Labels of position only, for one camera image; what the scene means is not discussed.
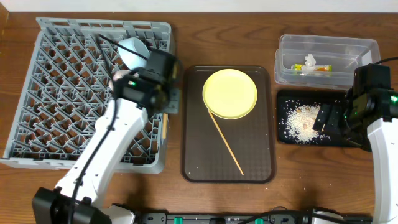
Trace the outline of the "light blue bowl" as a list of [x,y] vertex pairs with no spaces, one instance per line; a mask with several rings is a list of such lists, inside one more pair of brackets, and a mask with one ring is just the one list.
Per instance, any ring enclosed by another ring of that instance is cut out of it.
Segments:
[[[136,37],[121,40],[119,41],[119,44],[135,53],[144,56],[145,58],[149,58],[150,52],[148,48],[141,40]],[[137,67],[144,67],[146,65],[147,60],[136,54],[130,53],[129,51],[120,47],[118,48],[118,52],[121,60],[130,70],[133,70]]]

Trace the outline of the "pink bowl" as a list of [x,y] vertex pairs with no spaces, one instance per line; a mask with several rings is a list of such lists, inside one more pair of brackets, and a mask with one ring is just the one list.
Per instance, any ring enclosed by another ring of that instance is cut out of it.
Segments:
[[114,83],[116,83],[117,80],[121,79],[124,76],[130,76],[130,77],[136,77],[139,78],[138,73],[133,73],[131,75],[130,70],[119,70],[113,75],[113,82],[109,82],[108,86],[110,87],[111,91],[114,91]]

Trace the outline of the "green snack wrapper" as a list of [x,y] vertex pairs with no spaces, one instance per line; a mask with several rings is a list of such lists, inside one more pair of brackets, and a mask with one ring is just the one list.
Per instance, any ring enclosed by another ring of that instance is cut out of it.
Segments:
[[303,72],[331,72],[332,65],[314,65],[314,66],[307,66],[304,64],[294,64],[291,66],[292,70],[301,70]]

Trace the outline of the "white tissue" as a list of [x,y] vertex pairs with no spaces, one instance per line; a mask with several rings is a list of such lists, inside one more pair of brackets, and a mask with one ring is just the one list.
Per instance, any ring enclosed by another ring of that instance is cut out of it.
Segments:
[[316,65],[316,60],[312,54],[308,54],[305,56],[305,66],[306,67],[314,67]]

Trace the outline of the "wooden chopstick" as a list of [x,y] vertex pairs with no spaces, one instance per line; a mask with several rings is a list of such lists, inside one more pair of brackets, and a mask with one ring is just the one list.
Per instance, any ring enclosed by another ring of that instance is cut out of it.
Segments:
[[164,113],[162,115],[162,132],[161,139],[167,139],[167,130],[168,130],[168,114]]
[[208,110],[208,114],[209,114],[211,120],[213,121],[213,124],[215,125],[215,127],[216,127],[216,129],[217,129],[219,135],[221,136],[221,138],[222,138],[222,140],[223,140],[223,142],[224,142],[224,144],[225,144],[227,150],[229,151],[229,154],[231,155],[231,157],[232,157],[234,163],[236,164],[238,170],[240,171],[241,175],[244,175],[244,172],[243,172],[243,170],[242,170],[242,168],[241,168],[241,166],[240,166],[238,160],[236,159],[236,156],[234,155],[234,152],[232,151],[232,149],[231,149],[229,143],[227,142],[227,140],[226,140],[226,138],[225,138],[225,136],[224,136],[222,130],[220,129],[220,127],[219,127],[219,125],[218,125],[218,123],[217,123],[217,121],[216,121],[216,119],[215,119],[213,113],[212,113],[210,110]]

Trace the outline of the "yellow plate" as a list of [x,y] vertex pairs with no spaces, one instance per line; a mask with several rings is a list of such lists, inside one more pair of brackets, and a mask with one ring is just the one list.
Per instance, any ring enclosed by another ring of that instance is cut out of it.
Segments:
[[228,68],[218,70],[206,79],[202,98],[212,115],[222,119],[239,119],[254,109],[258,92],[248,74]]

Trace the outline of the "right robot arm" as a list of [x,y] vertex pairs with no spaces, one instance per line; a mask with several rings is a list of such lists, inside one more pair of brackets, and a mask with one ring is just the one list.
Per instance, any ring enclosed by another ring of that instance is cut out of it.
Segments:
[[397,223],[397,92],[381,62],[358,67],[340,104],[320,107],[313,129],[373,155],[374,223]]

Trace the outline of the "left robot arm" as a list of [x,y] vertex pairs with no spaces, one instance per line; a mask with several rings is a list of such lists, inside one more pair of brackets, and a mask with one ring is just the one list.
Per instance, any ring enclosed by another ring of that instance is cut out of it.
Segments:
[[130,209],[105,208],[105,195],[127,147],[170,104],[180,68],[176,56],[155,49],[144,67],[111,80],[113,100],[75,165],[53,190],[41,187],[34,195],[36,223],[134,223]]

